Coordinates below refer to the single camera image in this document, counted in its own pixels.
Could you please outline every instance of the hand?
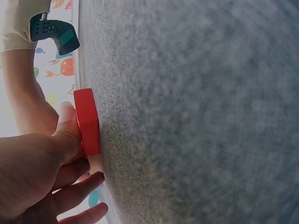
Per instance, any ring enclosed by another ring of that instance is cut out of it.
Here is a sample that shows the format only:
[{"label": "hand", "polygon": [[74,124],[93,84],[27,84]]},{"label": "hand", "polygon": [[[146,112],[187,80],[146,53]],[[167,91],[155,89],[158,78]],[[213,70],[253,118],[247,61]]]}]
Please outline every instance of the hand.
[{"label": "hand", "polygon": [[100,203],[57,221],[57,215],[79,205],[104,181],[97,172],[72,185],[89,165],[77,158],[80,135],[74,108],[63,104],[59,114],[52,137],[27,134],[0,139],[0,220],[4,223],[94,224],[107,213],[107,205]]}]

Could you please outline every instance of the toy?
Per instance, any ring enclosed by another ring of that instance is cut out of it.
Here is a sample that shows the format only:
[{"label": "toy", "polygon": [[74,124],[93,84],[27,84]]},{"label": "toy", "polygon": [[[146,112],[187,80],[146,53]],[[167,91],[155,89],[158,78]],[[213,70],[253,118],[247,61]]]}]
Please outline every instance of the toy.
[{"label": "toy", "polygon": [[91,89],[74,91],[82,147],[89,160],[91,173],[101,171],[99,118]]}]

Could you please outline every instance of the red block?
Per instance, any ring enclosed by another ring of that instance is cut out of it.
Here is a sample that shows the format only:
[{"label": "red block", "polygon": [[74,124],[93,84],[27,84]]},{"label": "red block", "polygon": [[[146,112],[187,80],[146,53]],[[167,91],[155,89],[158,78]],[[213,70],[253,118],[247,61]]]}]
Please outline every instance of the red block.
[{"label": "red block", "polygon": [[82,146],[87,156],[100,154],[100,127],[92,89],[74,91]]}]

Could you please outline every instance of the colorful wallpaper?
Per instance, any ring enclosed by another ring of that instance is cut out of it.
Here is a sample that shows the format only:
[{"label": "colorful wallpaper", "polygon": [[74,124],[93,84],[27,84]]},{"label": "colorful wallpaper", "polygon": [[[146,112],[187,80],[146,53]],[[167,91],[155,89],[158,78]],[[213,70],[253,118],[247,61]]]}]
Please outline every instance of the colorful wallpaper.
[{"label": "colorful wallpaper", "polygon": [[[72,7],[73,4],[78,4],[79,0],[53,0],[51,4],[51,12],[48,19],[62,20],[72,22]],[[4,2],[1,1],[0,8],[4,8]],[[70,101],[74,104],[73,92],[76,89],[75,85],[75,69],[73,54],[60,56],[52,39],[40,41],[36,48],[34,61],[34,75],[40,84],[46,100],[56,110],[60,103]],[[0,137],[15,136],[18,134],[14,115],[9,106],[5,95],[0,64]],[[84,210],[95,206],[99,203],[97,191],[90,194],[88,198],[78,207],[68,211],[58,218],[69,217],[76,215]],[[99,224],[107,224],[104,218]]]}]

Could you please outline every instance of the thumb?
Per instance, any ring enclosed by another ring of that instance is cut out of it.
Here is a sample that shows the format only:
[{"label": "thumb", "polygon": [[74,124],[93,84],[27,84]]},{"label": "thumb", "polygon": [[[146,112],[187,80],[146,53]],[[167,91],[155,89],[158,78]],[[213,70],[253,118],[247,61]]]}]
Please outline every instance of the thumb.
[{"label": "thumb", "polygon": [[81,139],[78,129],[76,111],[70,102],[60,105],[58,125],[52,138],[61,155],[61,163],[65,164],[80,149]]}]

